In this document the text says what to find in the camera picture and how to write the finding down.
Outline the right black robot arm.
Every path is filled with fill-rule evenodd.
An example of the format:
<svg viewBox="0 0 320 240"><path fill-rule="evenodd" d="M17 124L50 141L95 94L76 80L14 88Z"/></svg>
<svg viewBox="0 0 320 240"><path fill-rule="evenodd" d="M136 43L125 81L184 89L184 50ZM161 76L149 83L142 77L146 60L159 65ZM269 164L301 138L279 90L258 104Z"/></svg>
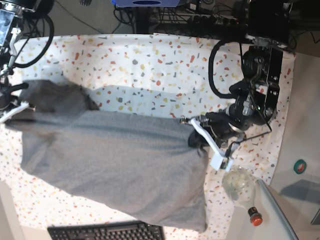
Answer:
<svg viewBox="0 0 320 240"><path fill-rule="evenodd" d="M55 27L49 12L54 6L53 0L2 0L0 2L0 110L18 104L18 98L12 93L28 88L28 84L10 85L8 76L14 68L28 68L38 62L47 52L54 37ZM24 21L33 23L28 39L38 29L38 21L44 20L49 27L49 37L40 54L28 63L16 63L20 50L15 43L24 35Z"/></svg>

